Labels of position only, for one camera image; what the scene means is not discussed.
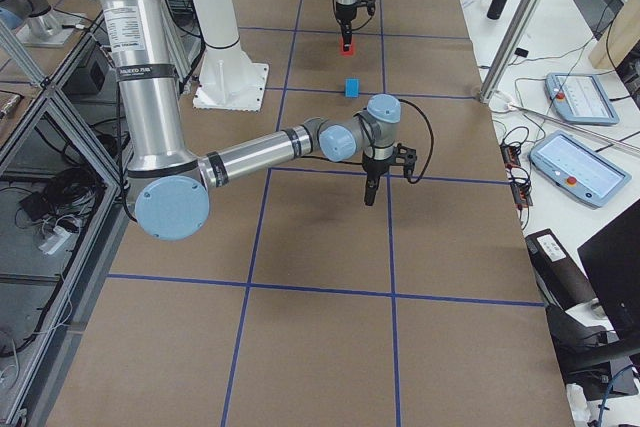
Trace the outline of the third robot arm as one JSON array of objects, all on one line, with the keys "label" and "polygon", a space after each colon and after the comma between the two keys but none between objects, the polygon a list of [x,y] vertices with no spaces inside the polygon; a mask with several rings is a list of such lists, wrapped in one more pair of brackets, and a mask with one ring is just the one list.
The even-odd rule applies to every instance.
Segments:
[{"label": "third robot arm", "polygon": [[1,21],[11,30],[51,10],[48,0],[1,0]]}]

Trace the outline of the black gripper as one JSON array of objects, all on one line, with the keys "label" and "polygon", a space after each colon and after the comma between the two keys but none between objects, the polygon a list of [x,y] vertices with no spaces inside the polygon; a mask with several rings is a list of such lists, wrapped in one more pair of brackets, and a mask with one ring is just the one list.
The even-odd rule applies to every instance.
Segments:
[{"label": "black gripper", "polygon": [[336,2],[334,9],[335,18],[340,25],[340,49],[341,51],[352,50],[352,22],[356,19],[355,4],[341,4]]},{"label": "black gripper", "polygon": [[364,194],[364,203],[366,206],[374,205],[379,190],[380,178],[389,171],[392,163],[393,160],[391,158],[374,159],[367,155],[362,156],[362,167],[366,173]]}]

